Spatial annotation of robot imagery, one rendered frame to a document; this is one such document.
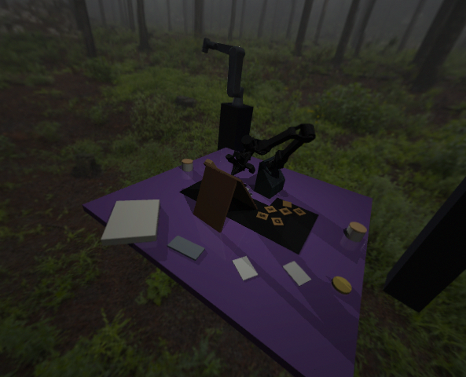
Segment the yellow flat round disc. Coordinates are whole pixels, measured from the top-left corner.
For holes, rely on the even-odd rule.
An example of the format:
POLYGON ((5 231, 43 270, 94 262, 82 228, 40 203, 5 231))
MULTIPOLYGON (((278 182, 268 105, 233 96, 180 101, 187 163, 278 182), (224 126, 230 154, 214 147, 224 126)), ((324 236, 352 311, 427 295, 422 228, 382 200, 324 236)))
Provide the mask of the yellow flat round disc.
POLYGON ((350 282, 341 276, 335 276, 332 279, 332 286, 341 294, 350 294, 352 287, 350 282))

